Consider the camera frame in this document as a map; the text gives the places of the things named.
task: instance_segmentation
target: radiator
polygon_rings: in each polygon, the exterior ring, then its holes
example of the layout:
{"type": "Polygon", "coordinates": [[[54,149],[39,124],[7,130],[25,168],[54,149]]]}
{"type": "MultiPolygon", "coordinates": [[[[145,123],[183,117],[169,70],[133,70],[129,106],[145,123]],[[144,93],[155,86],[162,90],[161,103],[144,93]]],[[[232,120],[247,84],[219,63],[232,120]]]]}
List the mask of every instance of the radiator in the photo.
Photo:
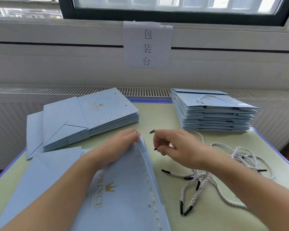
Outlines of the radiator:
{"type": "MultiPolygon", "coordinates": [[[[0,84],[0,169],[26,147],[26,117],[43,105],[110,87],[0,84]]],[[[166,88],[118,88],[127,97],[170,98],[166,88]]],[[[289,91],[223,90],[260,109],[252,126],[276,149],[289,142],[289,91]]]]}

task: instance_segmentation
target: table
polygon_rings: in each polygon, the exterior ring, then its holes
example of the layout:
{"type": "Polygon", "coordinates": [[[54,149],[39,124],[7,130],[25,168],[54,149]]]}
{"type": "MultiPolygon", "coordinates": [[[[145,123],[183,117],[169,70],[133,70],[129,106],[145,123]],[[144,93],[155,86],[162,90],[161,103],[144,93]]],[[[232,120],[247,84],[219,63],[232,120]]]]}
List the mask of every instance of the table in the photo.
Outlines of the table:
{"type": "MultiPolygon", "coordinates": [[[[153,129],[179,129],[173,104],[167,103],[134,103],[140,110],[140,121],[127,127],[109,131],[81,142],[69,145],[68,147],[81,146],[82,148],[94,148],[105,142],[110,136],[121,129],[136,128],[144,135],[146,145],[149,150],[153,164],[154,173],[161,191],[162,201],[165,204],[167,216],[172,231],[177,230],[268,230],[264,224],[247,210],[231,207],[223,202],[212,183],[208,183],[202,194],[196,201],[192,212],[186,216],[180,216],[179,201],[181,188],[186,183],[180,178],[171,177],[161,169],[187,173],[187,169],[174,162],[168,156],[162,156],[154,151],[153,134],[149,132],[153,129]]],[[[202,132],[206,144],[212,142],[224,143],[231,148],[237,146],[246,147],[256,155],[263,157],[275,170],[276,181],[289,188],[289,162],[272,146],[270,146],[255,130],[251,129],[247,133],[219,133],[202,132]]],[[[23,173],[27,169],[30,161],[26,161],[25,151],[8,167],[0,177],[0,214],[4,206],[9,201],[23,173]]],[[[224,195],[233,201],[239,199],[217,179],[224,195]]],[[[194,187],[187,189],[186,200],[190,201],[195,192],[194,187]]]]}

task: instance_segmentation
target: forearm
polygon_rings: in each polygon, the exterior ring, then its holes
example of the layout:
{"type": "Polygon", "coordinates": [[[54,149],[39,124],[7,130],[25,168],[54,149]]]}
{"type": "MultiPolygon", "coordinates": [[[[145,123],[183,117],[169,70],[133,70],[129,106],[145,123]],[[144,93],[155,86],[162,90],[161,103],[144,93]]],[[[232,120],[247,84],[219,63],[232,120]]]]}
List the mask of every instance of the forearm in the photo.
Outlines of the forearm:
{"type": "Polygon", "coordinates": [[[84,155],[1,230],[69,230],[96,171],[94,158],[84,155]]]}
{"type": "Polygon", "coordinates": [[[227,155],[212,150],[212,172],[270,230],[289,230],[289,189],[259,175],[227,155]]]}

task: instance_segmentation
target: gold crown emblem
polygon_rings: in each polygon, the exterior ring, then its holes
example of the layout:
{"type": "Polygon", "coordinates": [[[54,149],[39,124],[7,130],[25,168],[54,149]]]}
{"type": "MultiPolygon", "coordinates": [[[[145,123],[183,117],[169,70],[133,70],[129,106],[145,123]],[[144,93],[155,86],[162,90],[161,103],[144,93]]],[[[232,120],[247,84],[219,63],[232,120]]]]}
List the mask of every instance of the gold crown emblem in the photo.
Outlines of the gold crown emblem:
{"type": "Polygon", "coordinates": [[[116,186],[112,186],[113,182],[106,185],[105,190],[106,191],[111,191],[111,192],[115,192],[114,190],[112,190],[112,188],[115,188],[116,186]]]}

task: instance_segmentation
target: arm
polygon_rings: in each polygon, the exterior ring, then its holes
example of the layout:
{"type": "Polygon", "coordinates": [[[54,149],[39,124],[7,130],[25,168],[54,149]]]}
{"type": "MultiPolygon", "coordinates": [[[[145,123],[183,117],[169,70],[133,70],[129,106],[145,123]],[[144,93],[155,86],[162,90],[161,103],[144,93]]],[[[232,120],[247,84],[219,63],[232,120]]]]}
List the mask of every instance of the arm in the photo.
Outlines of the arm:
{"type": "Polygon", "coordinates": [[[153,141],[162,155],[217,176],[270,230],[289,230],[289,189],[209,148],[186,131],[157,130],[153,141]]]}
{"type": "Polygon", "coordinates": [[[69,230],[95,173],[108,163],[117,160],[133,142],[138,140],[139,135],[135,129],[127,129],[89,151],[1,231],[69,230]]]}

